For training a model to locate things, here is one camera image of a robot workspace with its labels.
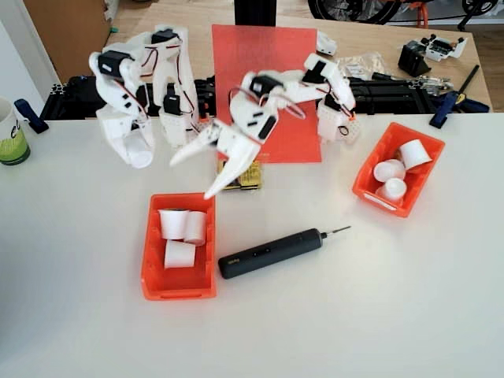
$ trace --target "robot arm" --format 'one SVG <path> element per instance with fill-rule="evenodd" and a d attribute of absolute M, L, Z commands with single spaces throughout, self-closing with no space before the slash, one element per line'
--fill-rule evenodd
<path fill-rule="evenodd" d="M 166 139 L 187 143 L 188 130 L 198 121 L 198 98 L 187 52 L 187 29 L 158 25 L 127 43 L 114 43 L 92 53 L 89 66 L 106 106 L 96 115 L 109 145 L 135 168 L 150 164 L 154 135 L 150 118 L 136 98 L 141 78 L 152 76 L 154 103 Z"/>
<path fill-rule="evenodd" d="M 187 144 L 198 124 L 187 29 L 158 25 L 154 33 L 142 33 L 128 42 L 145 48 L 143 76 L 152 76 L 154 104 L 161 107 L 165 138 L 174 147 Z"/>
<path fill-rule="evenodd" d="M 341 76 L 333 62 L 316 54 L 308 56 L 305 67 L 306 72 L 248 72 L 239 93 L 230 102 L 232 126 L 214 120 L 194 141 L 175 153 L 170 165 L 210 146 L 225 154 L 228 161 L 224 169 L 205 193 L 205 198 L 210 198 L 245 172 L 254 161 L 278 122 L 278 109 L 295 109 L 297 102 L 325 98 L 324 112 L 317 113 L 320 117 L 319 134 L 327 139 L 334 137 L 338 127 L 353 117 L 351 110 L 355 107 L 355 100 L 348 80 Z M 304 117 L 299 108 L 298 116 Z"/>

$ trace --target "black pole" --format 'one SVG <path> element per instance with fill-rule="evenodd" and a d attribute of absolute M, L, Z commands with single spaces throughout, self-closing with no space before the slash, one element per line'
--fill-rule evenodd
<path fill-rule="evenodd" d="M 276 25 L 276 0 L 235 0 L 235 24 Z"/>
<path fill-rule="evenodd" d="M 475 13 L 481 11 L 481 7 L 485 2 L 486 0 L 476 0 L 475 2 L 472 3 L 471 10 L 469 11 L 469 13 L 465 15 L 464 19 L 458 25 L 458 30 L 460 30 L 461 32 L 465 32 L 465 25 L 469 22 L 471 18 L 473 18 Z"/>

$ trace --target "white cup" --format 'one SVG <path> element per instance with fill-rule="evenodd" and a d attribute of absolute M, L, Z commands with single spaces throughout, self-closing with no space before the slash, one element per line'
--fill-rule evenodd
<path fill-rule="evenodd" d="M 376 189 L 375 194 L 390 202 L 399 202 L 406 193 L 406 183 L 397 177 L 388 179 L 387 182 Z"/>
<path fill-rule="evenodd" d="M 196 246 L 190 243 L 166 240 L 165 269 L 195 266 Z"/>
<path fill-rule="evenodd" d="M 397 159 L 390 159 L 375 165 L 372 174 L 375 176 L 375 179 L 381 183 L 384 183 L 393 177 L 404 180 L 404 177 L 406 176 L 406 168 L 401 161 Z"/>
<path fill-rule="evenodd" d="M 185 209 L 160 209 L 161 234 L 163 239 L 183 239 L 186 231 L 189 210 Z"/>
<path fill-rule="evenodd" d="M 206 235 L 206 213 L 201 211 L 191 211 L 187 216 L 184 242 L 192 243 L 196 246 L 205 244 Z"/>
<path fill-rule="evenodd" d="M 126 148 L 133 168 L 145 168 L 154 158 L 152 149 L 147 145 L 140 132 L 132 132 L 124 137 L 124 148 Z"/>
<path fill-rule="evenodd" d="M 406 171 L 417 165 L 432 161 L 419 139 L 410 140 L 399 147 Z"/>
<path fill-rule="evenodd" d="M 30 147 L 14 113 L 13 104 L 0 97 L 0 163 L 16 165 L 29 156 Z"/>

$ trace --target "white paper cup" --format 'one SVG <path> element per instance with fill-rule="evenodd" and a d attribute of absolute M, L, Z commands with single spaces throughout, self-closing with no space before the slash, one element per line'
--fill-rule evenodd
<path fill-rule="evenodd" d="M 403 180 L 406 176 L 406 168 L 401 161 L 397 159 L 390 159 L 375 165 L 372 174 L 375 176 L 375 179 L 381 183 L 384 183 L 393 177 Z"/>
<path fill-rule="evenodd" d="M 206 235 L 206 214 L 201 211 L 191 211 L 187 216 L 184 242 L 192 243 L 196 246 L 205 244 Z"/>
<path fill-rule="evenodd" d="M 375 194 L 391 202 L 398 202 L 406 193 L 406 183 L 397 177 L 393 177 L 376 189 Z"/>
<path fill-rule="evenodd" d="M 158 210 L 158 212 L 161 216 L 161 234 L 163 239 L 183 239 L 189 210 L 161 209 Z"/>
<path fill-rule="evenodd" d="M 195 256 L 196 246 L 194 244 L 166 240 L 165 269 L 195 266 Z"/>
<path fill-rule="evenodd" d="M 133 168 L 147 167 L 154 158 L 151 148 L 140 132 L 134 132 L 124 138 L 124 147 L 128 153 Z"/>
<path fill-rule="evenodd" d="M 406 171 L 417 165 L 427 163 L 432 161 L 431 157 L 428 156 L 424 145 L 419 139 L 410 140 L 408 143 L 404 143 L 399 147 L 401 152 L 402 162 L 406 167 Z"/>

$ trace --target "red board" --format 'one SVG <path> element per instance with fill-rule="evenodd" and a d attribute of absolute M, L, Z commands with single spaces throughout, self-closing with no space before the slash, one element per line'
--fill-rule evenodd
<path fill-rule="evenodd" d="M 239 87 L 249 72 L 274 69 L 304 69 L 308 55 L 317 48 L 317 30 L 266 26 L 212 25 L 213 62 L 217 96 L 217 117 L 231 124 L 228 92 Z M 306 163 L 321 161 L 315 102 L 299 104 L 306 119 L 284 110 L 256 160 L 264 163 Z"/>

